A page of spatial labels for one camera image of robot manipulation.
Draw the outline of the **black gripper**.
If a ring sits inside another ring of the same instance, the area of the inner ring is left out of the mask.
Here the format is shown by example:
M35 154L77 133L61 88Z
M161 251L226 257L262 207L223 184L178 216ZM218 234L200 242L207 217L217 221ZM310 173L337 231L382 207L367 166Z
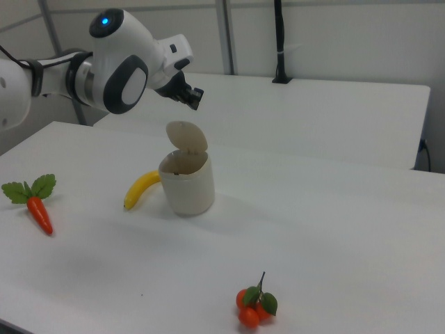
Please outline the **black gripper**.
M191 88L186 83L185 75L182 71L176 73L171 80L163 87L154 89L161 97L170 98L176 102L184 102L197 110L202 100L204 91L200 88Z

